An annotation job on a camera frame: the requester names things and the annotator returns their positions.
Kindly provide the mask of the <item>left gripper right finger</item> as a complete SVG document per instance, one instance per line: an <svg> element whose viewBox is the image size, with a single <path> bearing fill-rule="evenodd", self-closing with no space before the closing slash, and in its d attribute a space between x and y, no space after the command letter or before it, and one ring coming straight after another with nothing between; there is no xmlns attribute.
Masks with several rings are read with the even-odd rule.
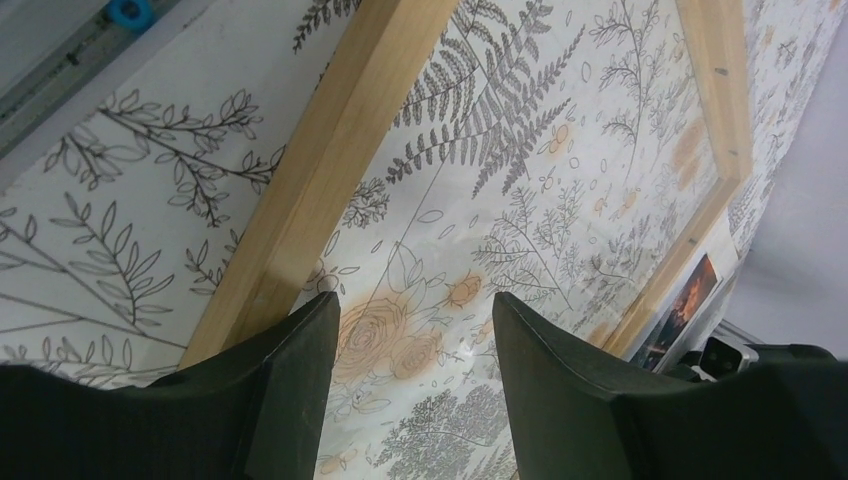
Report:
<svg viewBox="0 0 848 480"><path fill-rule="evenodd" d="M629 364L511 293L493 322L523 479L843 479L847 366L756 365L694 383Z"/></svg>

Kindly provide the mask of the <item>light wooden picture frame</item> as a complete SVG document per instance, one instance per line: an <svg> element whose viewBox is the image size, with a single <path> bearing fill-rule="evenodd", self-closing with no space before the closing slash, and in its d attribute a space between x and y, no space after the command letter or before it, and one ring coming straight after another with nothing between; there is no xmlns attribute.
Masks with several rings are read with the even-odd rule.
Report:
<svg viewBox="0 0 848 480"><path fill-rule="evenodd" d="M677 5L718 178L605 349L623 355L752 171L740 1ZM285 317L393 116L456 9L453 1L365 1L354 14L180 360L200 363Z"/></svg>

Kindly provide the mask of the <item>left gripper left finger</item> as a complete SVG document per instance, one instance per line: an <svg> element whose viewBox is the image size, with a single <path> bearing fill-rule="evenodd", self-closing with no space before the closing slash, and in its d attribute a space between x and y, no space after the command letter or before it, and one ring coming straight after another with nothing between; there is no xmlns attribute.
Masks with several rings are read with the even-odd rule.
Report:
<svg viewBox="0 0 848 480"><path fill-rule="evenodd" d="M143 387L1 370L5 479L310 479L337 349L335 293Z"/></svg>

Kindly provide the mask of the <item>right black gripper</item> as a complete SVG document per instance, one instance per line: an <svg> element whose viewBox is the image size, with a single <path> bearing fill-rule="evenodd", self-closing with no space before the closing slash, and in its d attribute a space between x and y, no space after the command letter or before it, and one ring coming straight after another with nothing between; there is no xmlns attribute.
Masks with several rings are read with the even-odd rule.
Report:
<svg viewBox="0 0 848 480"><path fill-rule="evenodd" d="M835 362L828 350L808 344L756 344L710 337L700 350L686 353L675 366L675 378L715 382L758 364L802 361Z"/></svg>

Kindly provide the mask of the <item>sunset landscape photo print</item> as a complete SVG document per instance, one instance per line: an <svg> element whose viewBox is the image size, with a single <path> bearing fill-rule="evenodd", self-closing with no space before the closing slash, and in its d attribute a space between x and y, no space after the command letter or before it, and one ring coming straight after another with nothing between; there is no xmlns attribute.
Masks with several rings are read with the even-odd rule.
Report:
<svg viewBox="0 0 848 480"><path fill-rule="evenodd" d="M660 316L657 324L630 360L640 368L655 371L718 285L708 254L701 256L680 292Z"/></svg>

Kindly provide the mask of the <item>cream photo mat board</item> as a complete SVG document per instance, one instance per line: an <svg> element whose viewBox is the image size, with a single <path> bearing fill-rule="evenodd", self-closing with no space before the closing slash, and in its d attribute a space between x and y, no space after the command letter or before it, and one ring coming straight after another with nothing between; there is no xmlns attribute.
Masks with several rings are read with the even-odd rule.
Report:
<svg viewBox="0 0 848 480"><path fill-rule="evenodd" d="M706 256L713 266L717 283L709 290L705 300L687 322L680 336L666 354L661 370L675 366L689 351L701 350L713 334L727 310L727 302L736 281L739 254L730 230L728 213L724 211L697 246L690 261L690 273Z"/></svg>

